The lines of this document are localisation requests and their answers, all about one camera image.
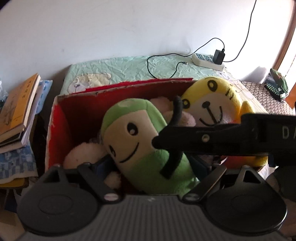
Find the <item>yellow tiger plush toy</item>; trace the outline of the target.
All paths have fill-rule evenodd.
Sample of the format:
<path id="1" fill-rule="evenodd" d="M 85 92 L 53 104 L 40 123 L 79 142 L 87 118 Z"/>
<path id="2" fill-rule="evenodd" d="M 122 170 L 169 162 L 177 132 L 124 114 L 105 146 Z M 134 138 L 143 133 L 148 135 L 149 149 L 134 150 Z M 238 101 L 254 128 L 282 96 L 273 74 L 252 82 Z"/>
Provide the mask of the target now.
<path id="1" fill-rule="evenodd" d="M 243 114 L 255 113 L 252 103 L 242 100 L 236 87 L 220 77 L 196 81 L 181 100 L 183 111 L 192 115 L 198 127 L 240 123 Z"/>

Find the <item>wooden window frame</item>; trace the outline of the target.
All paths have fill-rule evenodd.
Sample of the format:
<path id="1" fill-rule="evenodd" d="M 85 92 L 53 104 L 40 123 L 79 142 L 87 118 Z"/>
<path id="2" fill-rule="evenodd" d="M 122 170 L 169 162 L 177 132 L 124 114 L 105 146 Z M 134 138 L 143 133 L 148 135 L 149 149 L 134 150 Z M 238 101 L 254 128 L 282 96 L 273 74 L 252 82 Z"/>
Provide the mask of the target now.
<path id="1" fill-rule="evenodd" d="M 285 38 L 283 40 L 283 43 L 281 45 L 281 48 L 278 52 L 278 55 L 276 57 L 276 60 L 273 64 L 273 69 L 278 70 L 285 58 L 285 55 L 289 49 L 290 43 L 292 41 L 293 35 L 295 33 L 295 25 L 296 25 L 296 16 L 295 16 L 295 1 L 292 1 L 292 13 L 290 17 L 290 22 L 288 24 L 288 28 L 286 31 Z"/>

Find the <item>yellow book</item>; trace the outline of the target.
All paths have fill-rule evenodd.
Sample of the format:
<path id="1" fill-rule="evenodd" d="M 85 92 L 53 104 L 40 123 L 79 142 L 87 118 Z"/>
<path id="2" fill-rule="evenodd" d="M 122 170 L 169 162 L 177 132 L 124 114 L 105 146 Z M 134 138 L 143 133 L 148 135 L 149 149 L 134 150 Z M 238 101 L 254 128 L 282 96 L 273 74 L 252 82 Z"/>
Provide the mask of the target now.
<path id="1" fill-rule="evenodd" d="M 14 88 L 1 110 L 1 142 L 25 130 L 41 77 L 35 74 Z"/>

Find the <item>stack of books and papers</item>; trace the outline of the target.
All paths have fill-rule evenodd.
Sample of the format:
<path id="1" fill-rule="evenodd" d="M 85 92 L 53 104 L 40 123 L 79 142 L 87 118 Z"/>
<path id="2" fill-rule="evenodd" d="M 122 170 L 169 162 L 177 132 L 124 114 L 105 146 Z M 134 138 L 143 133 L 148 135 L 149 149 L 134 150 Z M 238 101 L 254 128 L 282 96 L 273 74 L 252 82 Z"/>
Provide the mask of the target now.
<path id="1" fill-rule="evenodd" d="M 43 109 L 52 84 L 52 80 L 40 81 L 31 107 L 28 127 L 21 134 L 1 144 L 1 184 L 9 183 L 17 178 L 37 176 L 36 161 L 29 138 L 34 118 Z"/>

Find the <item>red cardboard box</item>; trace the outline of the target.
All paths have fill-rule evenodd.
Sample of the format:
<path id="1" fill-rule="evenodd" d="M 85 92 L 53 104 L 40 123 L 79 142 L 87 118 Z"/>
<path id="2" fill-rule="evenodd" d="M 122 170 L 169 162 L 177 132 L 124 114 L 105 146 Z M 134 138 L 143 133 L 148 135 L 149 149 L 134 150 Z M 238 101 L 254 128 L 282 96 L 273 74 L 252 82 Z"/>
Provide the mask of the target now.
<path id="1" fill-rule="evenodd" d="M 124 174 L 191 173 L 184 153 L 170 158 L 168 151 L 153 147 L 152 139 L 168 123 L 151 99 L 181 99 L 194 83 L 191 79 L 123 82 L 57 96 L 47 136 L 46 169 L 55 164 L 76 169 L 106 158 Z"/>

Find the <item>brown patterned mat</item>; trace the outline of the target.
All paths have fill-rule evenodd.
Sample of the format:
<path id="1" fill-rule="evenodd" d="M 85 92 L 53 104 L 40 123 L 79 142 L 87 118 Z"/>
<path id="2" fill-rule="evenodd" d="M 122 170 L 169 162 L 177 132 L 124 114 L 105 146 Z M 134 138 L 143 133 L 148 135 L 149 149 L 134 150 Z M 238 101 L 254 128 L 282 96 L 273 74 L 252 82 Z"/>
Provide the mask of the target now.
<path id="1" fill-rule="evenodd" d="M 295 110 L 286 101 L 280 102 L 274 99 L 263 84 L 246 81 L 242 81 L 242 84 L 269 114 L 295 115 Z"/>

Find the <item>white power strip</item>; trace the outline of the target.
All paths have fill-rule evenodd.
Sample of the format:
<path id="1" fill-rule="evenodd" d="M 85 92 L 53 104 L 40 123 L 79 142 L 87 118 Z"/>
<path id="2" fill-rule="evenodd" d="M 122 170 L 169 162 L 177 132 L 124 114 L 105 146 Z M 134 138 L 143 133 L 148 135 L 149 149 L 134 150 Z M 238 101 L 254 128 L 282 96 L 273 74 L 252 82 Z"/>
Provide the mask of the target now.
<path id="1" fill-rule="evenodd" d="M 224 64 L 215 64 L 213 62 L 212 55 L 194 53 L 191 56 L 191 60 L 195 65 L 200 67 L 209 68 L 217 71 L 223 71 L 225 69 Z"/>

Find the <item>green cartoon bed sheet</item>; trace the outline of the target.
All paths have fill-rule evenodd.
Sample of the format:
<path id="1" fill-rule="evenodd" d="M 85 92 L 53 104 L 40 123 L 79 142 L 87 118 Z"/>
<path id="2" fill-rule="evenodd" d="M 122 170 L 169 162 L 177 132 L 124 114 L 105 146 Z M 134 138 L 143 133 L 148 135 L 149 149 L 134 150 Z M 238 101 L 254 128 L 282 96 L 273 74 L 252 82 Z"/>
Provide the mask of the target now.
<path id="1" fill-rule="evenodd" d="M 173 75 L 175 66 L 180 62 L 174 78 L 193 78 L 199 80 L 208 76 L 221 77 L 236 87 L 242 100 L 252 103 L 256 112 L 265 113 L 265 108 L 235 79 L 227 70 L 217 71 L 196 66 L 190 57 L 180 56 L 154 57 L 147 63 L 147 56 L 118 57 L 110 59 L 92 60 L 72 64 L 65 76 L 61 95 L 82 92 L 89 87 L 116 84 L 125 81 L 152 79 L 150 72 L 157 78 L 165 79 Z"/>

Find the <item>black power adapter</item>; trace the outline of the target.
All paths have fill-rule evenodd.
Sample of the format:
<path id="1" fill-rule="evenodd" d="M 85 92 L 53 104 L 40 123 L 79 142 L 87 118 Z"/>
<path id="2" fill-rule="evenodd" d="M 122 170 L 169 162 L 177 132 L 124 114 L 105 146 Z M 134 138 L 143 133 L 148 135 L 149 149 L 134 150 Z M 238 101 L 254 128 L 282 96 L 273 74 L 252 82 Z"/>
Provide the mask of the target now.
<path id="1" fill-rule="evenodd" d="M 225 53 L 225 49 L 222 50 L 216 50 L 213 56 L 213 62 L 217 65 L 221 65 L 223 63 Z"/>

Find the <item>green patterned cloth item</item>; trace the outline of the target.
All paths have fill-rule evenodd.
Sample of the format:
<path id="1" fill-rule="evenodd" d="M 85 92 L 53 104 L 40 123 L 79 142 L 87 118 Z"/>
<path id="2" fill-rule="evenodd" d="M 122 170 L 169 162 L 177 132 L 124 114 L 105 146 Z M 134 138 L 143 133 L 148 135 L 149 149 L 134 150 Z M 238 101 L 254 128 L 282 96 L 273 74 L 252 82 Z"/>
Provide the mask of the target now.
<path id="1" fill-rule="evenodd" d="M 280 102 L 283 102 L 288 96 L 288 86 L 283 75 L 277 70 L 271 68 L 264 81 L 264 87 L 271 96 Z"/>

